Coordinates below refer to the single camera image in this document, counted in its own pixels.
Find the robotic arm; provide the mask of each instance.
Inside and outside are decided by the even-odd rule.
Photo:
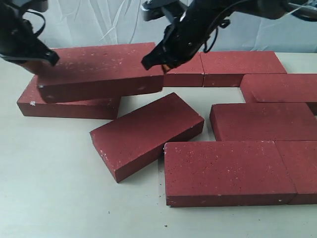
[[[164,71],[169,71],[189,61],[202,45],[207,53],[216,41],[218,28],[227,27],[227,17],[235,11],[268,19],[291,13],[305,21],[317,21],[316,7],[316,0],[194,0],[188,7],[179,0],[148,0],[141,7],[144,20],[165,15],[171,24],[142,64],[145,69],[162,65]],[[213,31],[215,38],[208,48],[207,40]]]
[[[44,20],[38,32],[23,18],[31,12]],[[42,62],[55,66],[59,60],[56,52],[50,50],[38,39],[45,27],[45,19],[38,12],[48,9],[48,0],[0,0],[0,57],[36,72]]]
[[[32,24],[23,18],[26,12],[44,20],[42,28],[33,32]],[[45,27],[45,19],[38,12],[48,9],[48,0],[0,0],[0,58],[23,66],[36,73],[42,62],[55,66],[59,60],[38,39]],[[268,19],[279,19],[290,13],[304,21],[317,21],[317,0],[193,0],[186,6],[180,0],[148,0],[141,10],[145,21],[166,16],[170,25],[163,40],[142,60],[146,70],[162,65],[169,71],[192,59],[202,45],[204,52],[211,50],[218,28],[230,24],[233,12],[242,12]],[[215,31],[210,47],[207,40]]]

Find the brick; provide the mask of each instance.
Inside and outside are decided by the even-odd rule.
[[[154,43],[56,49],[61,60],[38,74],[47,103],[155,93],[162,90],[163,71],[146,71],[141,60]]]
[[[174,142],[164,153],[172,207],[282,205],[296,194],[272,141]]]
[[[204,69],[200,54],[164,75],[164,87],[202,87]]]
[[[271,51],[228,51],[201,54],[204,87],[240,87],[248,73],[286,73]]]
[[[17,105],[26,117],[115,119],[120,98],[95,99],[72,103],[45,103],[36,87],[37,77],[33,77]]]
[[[317,204],[317,141],[278,141],[276,146],[297,190],[289,204]]]
[[[216,104],[210,120],[217,141],[317,140],[317,120],[305,103]]]
[[[166,142],[190,140],[203,126],[204,119],[172,93],[90,135],[114,179],[120,182],[158,159]]]
[[[317,115],[317,74],[247,74],[241,91],[247,103],[306,103]]]

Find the black cable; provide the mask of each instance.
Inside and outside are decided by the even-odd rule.
[[[213,28],[213,26],[215,25],[215,23],[218,21],[218,19],[219,19],[224,13],[226,13],[227,11],[229,11],[232,7],[234,7],[234,6],[238,5],[238,4],[247,2],[247,1],[253,1],[253,0],[241,0],[241,1],[235,2],[235,3],[233,3],[232,5],[230,5],[229,7],[225,8],[222,12],[220,12],[220,13],[214,18],[214,20],[212,21],[211,25],[209,26],[207,32],[209,32],[210,29]],[[208,52],[213,48],[213,46],[215,45],[215,42],[216,42],[217,37],[218,37],[218,31],[219,31],[218,27],[216,27],[215,30],[216,30],[215,37],[214,37],[214,39],[213,39],[213,42],[212,42],[211,46],[208,48],[208,50],[206,50],[206,49],[207,49],[207,41],[205,41],[205,43],[204,43],[204,45],[205,45],[205,46],[204,46],[204,53],[208,53]]]
[[[205,42],[204,53],[208,53],[213,48],[214,44],[216,43],[217,37],[218,37],[218,32],[219,32],[219,27],[216,28],[216,32],[215,32],[215,36],[213,38],[212,44],[209,46],[208,49],[207,49],[207,42]]]

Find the white table surface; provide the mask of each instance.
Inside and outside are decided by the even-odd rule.
[[[317,54],[277,55],[289,73],[317,73]],[[0,238],[317,237],[317,205],[167,207],[162,162],[117,184],[89,136],[107,121],[24,117],[31,77],[0,61]],[[205,118],[197,140],[214,140],[212,104],[244,102],[238,88],[165,88],[123,98],[119,115],[170,92]]]

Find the white backdrop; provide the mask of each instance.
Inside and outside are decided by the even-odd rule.
[[[95,46],[156,42],[168,25],[165,18],[144,22],[140,4],[145,0],[49,0],[44,13],[47,27],[40,36],[49,47]],[[35,26],[42,20],[27,15]],[[317,52],[317,23],[291,15],[279,20],[234,13],[231,25],[221,29],[214,51],[273,50]]]

